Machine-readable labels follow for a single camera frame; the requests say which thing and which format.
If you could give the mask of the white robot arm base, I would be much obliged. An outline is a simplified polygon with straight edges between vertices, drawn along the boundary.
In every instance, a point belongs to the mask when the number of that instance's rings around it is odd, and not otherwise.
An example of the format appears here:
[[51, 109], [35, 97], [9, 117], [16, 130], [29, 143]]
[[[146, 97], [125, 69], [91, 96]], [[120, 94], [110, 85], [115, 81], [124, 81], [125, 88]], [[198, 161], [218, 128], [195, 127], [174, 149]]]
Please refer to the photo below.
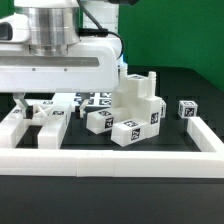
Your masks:
[[124, 41], [118, 33], [120, 0], [81, 0], [81, 41], [94, 48], [94, 56], [107, 71], [123, 64]]

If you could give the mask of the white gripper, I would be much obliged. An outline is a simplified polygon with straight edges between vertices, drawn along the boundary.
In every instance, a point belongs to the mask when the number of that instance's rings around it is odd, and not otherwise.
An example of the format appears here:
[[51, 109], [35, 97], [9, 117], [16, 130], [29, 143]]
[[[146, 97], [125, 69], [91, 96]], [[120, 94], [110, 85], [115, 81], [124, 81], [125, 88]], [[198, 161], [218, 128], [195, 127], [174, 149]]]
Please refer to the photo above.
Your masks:
[[79, 27], [80, 0], [14, 0], [14, 14], [0, 19], [0, 92], [11, 92], [25, 119], [33, 106], [24, 93], [81, 92], [76, 118], [84, 117], [88, 92], [118, 86], [120, 38], [106, 29]]

